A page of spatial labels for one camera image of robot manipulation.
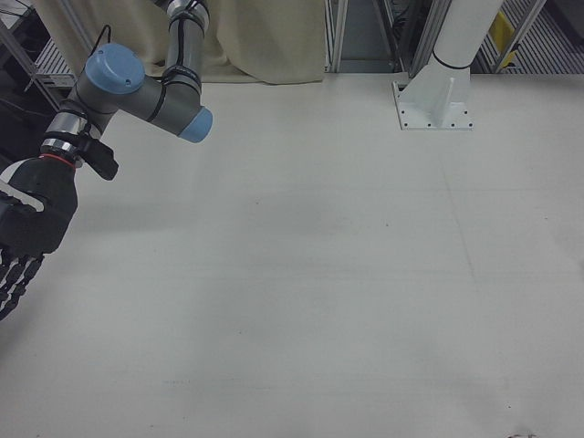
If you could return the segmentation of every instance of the robotic hand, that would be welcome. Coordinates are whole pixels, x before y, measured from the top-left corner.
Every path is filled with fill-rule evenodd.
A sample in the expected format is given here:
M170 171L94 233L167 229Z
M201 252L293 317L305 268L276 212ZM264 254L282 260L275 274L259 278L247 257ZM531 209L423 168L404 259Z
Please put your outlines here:
M45 254L60 245L77 210L75 172L86 162L112 180L118 171L113 150L99 141L111 117L125 110L188 141L204 139L213 123L201 106L204 0L152 0L170 20L166 70L147 77L128 48L106 44L85 69L49 125L41 155L0 175L0 320L18 304Z

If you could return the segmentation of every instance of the black cable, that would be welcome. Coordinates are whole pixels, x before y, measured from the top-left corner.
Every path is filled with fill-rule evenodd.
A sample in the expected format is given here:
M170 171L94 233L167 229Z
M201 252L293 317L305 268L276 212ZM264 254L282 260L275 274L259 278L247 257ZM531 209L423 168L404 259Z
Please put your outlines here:
M78 107L79 111L75 111L73 109L62 109L61 111L64 112L69 112L71 114L74 114L78 117L81 117L82 119L85 119L85 126L83 127L83 129L81 130L81 134L85 135L89 135L89 132L91 131L91 119L89 118L88 113L85 111L85 108L83 108L83 105L81 105L79 102L77 102L76 100L73 99L63 99L61 100L61 104L66 103L66 104L73 104L75 106Z
M0 98L0 103L4 103L5 106L7 106L7 107L11 107L11 108L14 108L16 110L20 110L20 111L24 112L25 114L32 114L33 116L41 116L41 117L47 117L47 118L53 117L53 114L45 114L43 112L36 112L36 111L31 111L30 109L22 108L21 106L16 105L15 103L11 102L10 100Z
M16 12L5 11L4 9L0 9L0 14L6 14L7 16L19 16L20 18L25 17L21 14L17 14Z
M101 29L101 32L99 33L98 39L96 40L95 44L93 45L93 48L91 49L91 53L89 54L90 56L93 55L93 53L98 48L99 41L101 41L101 39L103 38L103 34L105 34L106 30L108 31L108 43L111 42L111 26L110 25L105 25Z

